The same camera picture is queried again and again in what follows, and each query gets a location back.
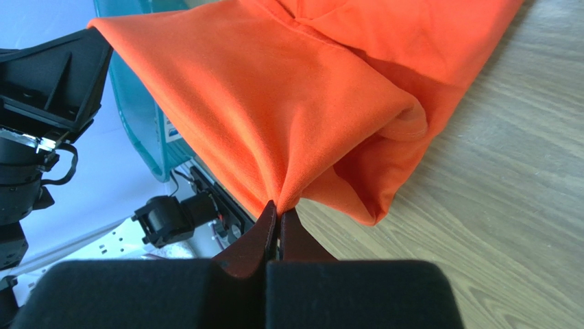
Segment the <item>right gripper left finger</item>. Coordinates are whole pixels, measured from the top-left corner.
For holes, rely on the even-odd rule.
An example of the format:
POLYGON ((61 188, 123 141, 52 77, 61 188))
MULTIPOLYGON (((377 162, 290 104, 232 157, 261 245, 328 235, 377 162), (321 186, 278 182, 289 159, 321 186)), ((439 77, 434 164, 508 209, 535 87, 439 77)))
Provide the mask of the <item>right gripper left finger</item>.
POLYGON ((234 278, 251 278, 256 272, 262 272, 267 261, 275 257, 277 229, 278 212, 271 200, 256 223, 212 260, 234 278))

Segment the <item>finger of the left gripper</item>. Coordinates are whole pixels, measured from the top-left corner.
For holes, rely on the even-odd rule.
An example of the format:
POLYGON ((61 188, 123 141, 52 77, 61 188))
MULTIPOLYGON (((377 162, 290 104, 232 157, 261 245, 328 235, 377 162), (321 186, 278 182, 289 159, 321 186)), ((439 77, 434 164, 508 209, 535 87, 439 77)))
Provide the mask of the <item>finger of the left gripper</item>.
POLYGON ((101 107, 112 47, 95 29, 1 50, 1 127, 74 143, 101 107))

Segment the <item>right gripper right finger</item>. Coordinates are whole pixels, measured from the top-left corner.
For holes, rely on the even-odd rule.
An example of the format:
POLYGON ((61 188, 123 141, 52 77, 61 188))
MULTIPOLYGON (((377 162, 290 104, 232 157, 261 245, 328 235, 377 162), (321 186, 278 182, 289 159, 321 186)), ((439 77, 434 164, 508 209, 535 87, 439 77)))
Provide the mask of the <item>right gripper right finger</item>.
POLYGON ((282 214, 280 219, 280 260, 293 262, 337 261, 300 221, 296 209, 282 214))

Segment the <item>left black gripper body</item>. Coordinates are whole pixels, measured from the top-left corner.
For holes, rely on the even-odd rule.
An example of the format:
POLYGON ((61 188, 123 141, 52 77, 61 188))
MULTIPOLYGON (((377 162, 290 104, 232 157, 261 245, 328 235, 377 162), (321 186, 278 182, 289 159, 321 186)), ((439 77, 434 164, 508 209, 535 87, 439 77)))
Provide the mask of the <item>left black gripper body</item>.
POLYGON ((1 128, 2 269, 18 266, 28 250, 21 220, 35 210, 54 205, 55 201, 47 186, 68 183, 75 175, 77 164, 77 149, 67 142, 1 128), (46 180, 42 176, 59 161, 58 150, 72 154, 70 169, 58 180, 46 180))

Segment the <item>orange t-shirt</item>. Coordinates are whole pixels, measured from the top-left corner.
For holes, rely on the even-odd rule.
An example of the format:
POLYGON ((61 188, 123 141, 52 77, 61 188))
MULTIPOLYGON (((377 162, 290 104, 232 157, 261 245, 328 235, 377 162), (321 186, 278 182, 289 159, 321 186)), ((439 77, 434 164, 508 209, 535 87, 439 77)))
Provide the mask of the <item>orange t-shirt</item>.
POLYGON ((90 26, 252 214, 306 198, 373 226, 521 6, 218 1, 90 26))

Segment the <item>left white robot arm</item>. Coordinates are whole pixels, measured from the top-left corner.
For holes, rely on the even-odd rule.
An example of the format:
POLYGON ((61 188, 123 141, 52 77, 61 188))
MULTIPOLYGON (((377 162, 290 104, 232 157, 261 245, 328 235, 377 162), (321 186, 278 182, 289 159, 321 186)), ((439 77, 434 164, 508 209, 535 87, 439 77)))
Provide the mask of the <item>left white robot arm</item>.
MULTIPOLYGON (((71 181, 79 156, 75 142, 92 125, 110 65, 112 47, 96 29, 84 29, 26 49, 1 50, 1 324, 19 309, 17 289, 37 279, 16 274, 29 244, 21 222, 53 206, 50 186, 71 181)), ((163 248, 191 238, 216 221, 228 236, 252 220, 199 164, 185 175, 193 196, 156 196, 110 233, 112 246, 98 257, 130 253, 130 242, 163 248)))

